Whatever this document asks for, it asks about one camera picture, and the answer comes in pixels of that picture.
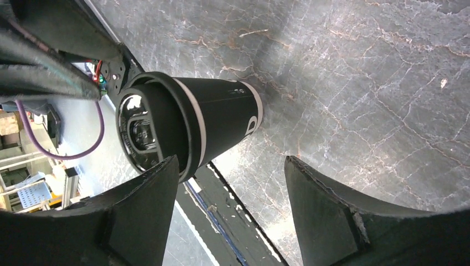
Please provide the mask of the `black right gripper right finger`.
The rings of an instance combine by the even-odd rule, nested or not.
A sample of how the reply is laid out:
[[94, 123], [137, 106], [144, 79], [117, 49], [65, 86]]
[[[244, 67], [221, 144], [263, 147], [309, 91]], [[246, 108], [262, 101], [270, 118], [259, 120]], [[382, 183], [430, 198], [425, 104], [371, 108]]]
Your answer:
[[468, 265], [469, 209], [429, 212], [344, 185], [295, 156], [284, 164], [305, 265]]

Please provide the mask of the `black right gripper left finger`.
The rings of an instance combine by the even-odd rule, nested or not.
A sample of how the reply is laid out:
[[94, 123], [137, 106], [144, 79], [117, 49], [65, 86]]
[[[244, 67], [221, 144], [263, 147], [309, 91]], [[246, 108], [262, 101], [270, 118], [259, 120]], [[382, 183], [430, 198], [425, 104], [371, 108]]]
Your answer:
[[1, 212], [2, 265], [161, 265], [178, 188], [170, 156], [64, 210]]

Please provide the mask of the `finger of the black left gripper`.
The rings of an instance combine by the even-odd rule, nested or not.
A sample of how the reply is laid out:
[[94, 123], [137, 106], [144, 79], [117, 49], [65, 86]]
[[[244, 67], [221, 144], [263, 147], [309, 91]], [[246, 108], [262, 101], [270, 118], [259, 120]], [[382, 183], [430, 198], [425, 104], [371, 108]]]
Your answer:
[[1, 2], [1, 100], [99, 100], [78, 61], [121, 61], [121, 48], [84, 1]]

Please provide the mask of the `black plastic cup lid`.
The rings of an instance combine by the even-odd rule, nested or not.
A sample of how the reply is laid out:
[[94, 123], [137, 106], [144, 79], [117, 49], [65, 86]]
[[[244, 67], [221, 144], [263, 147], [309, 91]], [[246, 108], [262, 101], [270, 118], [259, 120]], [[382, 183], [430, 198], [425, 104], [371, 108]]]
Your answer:
[[191, 178], [205, 142], [201, 110], [189, 88], [162, 72], [144, 72], [132, 78], [118, 98], [117, 133], [134, 169], [143, 173], [176, 156], [179, 182]]

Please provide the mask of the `black paper coffee cup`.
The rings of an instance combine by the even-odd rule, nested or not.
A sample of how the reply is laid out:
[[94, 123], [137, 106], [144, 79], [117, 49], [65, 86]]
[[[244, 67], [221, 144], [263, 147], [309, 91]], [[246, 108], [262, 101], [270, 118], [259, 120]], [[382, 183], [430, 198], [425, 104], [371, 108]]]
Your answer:
[[198, 129], [195, 161], [187, 174], [250, 137], [263, 120], [264, 106], [257, 90], [245, 81], [176, 78], [190, 103]]

